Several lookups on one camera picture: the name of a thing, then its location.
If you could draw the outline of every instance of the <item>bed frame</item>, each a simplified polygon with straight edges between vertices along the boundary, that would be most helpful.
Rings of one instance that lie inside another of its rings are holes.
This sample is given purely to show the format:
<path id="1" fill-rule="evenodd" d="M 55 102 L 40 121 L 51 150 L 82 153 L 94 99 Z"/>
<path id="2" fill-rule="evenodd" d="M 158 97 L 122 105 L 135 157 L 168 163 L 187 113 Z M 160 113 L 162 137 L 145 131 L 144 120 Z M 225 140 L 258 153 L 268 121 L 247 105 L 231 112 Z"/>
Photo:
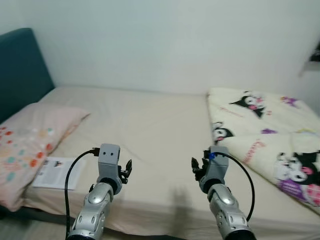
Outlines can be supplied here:
<path id="1" fill-rule="evenodd" d="M 26 105 L 38 102 L 55 86 L 31 28 L 20 28 L 0 35 L 0 124 Z M 0 206 L 0 218 L 18 218 L 53 223 L 65 222 L 65 216 L 22 207 L 10 212 Z"/>

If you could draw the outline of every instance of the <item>floral pillowcase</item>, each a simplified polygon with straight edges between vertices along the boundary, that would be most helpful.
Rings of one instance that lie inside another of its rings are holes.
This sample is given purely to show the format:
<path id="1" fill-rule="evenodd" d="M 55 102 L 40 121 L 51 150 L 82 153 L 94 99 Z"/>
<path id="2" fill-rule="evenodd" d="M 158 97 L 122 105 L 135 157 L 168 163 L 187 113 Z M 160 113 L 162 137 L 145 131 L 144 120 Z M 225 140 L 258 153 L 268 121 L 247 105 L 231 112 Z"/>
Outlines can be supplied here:
<path id="1" fill-rule="evenodd" d="M 0 205 L 17 211 L 45 158 L 89 113 L 33 103 L 0 125 Z"/>

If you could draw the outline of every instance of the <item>silver robot arm segment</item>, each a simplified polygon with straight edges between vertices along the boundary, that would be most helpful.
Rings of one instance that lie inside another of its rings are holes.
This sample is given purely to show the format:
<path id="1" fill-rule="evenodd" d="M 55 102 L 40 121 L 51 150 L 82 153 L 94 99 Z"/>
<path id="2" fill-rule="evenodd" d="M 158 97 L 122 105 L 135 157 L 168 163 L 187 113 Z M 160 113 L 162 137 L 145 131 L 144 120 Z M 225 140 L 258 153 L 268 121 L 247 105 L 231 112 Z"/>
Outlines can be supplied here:
<path id="1" fill-rule="evenodd" d="M 225 186 L 225 174 L 229 159 L 215 152 L 228 154 L 222 146 L 211 146 L 204 151 L 203 166 L 195 158 L 191 160 L 195 180 L 199 181 L 200 189 L 207 194 L 210 210 L 213 213 L 218 229 L 224 240 L 255 240 L 244 213 L 239 209 L 237 199 Z"/>
<path id="2" fill-rule="evenodd" d="M 76 217 L 67 240 L 100 240 L 104 231 L 114 195 L 128 182 L 132 171 L 132 161 L 121 170 L 118 165 L 120 147 L 102 144 L 99 150 L 97 184 L 92 185 L 84 198 L 84 205 Z"/>

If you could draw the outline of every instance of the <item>teal headboard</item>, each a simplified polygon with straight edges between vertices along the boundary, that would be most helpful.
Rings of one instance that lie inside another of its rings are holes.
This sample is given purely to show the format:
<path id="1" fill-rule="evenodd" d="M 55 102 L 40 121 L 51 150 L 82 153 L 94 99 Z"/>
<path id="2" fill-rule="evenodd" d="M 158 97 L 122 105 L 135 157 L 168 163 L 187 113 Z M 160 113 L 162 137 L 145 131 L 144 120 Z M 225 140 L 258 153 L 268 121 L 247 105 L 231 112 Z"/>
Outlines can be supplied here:
<path id="1" fill-rule="evenodd" d="M 53 88 L 32 29 L 0 35 L 0 123 Z"/>

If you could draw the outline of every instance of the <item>cartoon character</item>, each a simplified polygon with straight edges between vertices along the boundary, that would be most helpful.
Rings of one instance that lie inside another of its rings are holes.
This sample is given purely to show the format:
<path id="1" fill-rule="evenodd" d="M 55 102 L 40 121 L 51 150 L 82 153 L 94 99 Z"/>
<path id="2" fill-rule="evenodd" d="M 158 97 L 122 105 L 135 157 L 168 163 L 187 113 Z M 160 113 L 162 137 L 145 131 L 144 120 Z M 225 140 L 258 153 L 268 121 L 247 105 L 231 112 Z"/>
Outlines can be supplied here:
<path id="1" fill-rule="evenodd" d="M 265 128 L 261 130 L 261 134 L 277 134 L 278 132 L 276 130 L 272 130 L 269 128 Z"/>
<path id="2" fill-rule="evenodd" d="M 229 104 L 236 104 L 250 109 L 260 119 L 266 108 L 265 98 L 260 93 L 253 93 L 252 91 L 245 91 L 244 96 L 239 101 L 231 102 Z"/>
<path id="3" fill-rule="evenodd" d="M 281 101 L 285 104 L 290 105 L 291 107 L 295 107 L 298 108 L 296 105 L 296 101 L 298 101 L 298 99 L 293 98 L 293 97 L 288 97 L 288 96 L 282 96 L 281 97 Z"/>
<path id="4" fill-rule="evenodd" d="M 276 158 L 273 175 L 278 180 L 287 180 L 289 178 L 289 171 L 289 159 L 281 152 Z"/>
<path id="5" fill-rule="evenodd" d="M 314 165 L 319 152 L 295 152 L 289 162 L 289 178 L 300 185 L 320 185 L 320 172 Z"/>
<path id="6" fill-rule="evenodd" d="M 217 145 L 218 142 L 222 141 L 225 138 L 234 136 L 230 130 L 222 128 L 223 125 L 224 123 L 222 121 L 218 121 L 212 124 L 212 136 L 215 145 Z"/>
<path id="7" fill-rule="evenodd" d="M 274 166 L 275 178 L 284 182 L 291 181 L 293 189 L 302 194 L 299 199 L 313 206 L 320 206 L 320 171 L 314 164 L 318 154 L 320 151 L 294 152 L 291 157 L 286 157 L 284 153 L 280 153 Z"/>

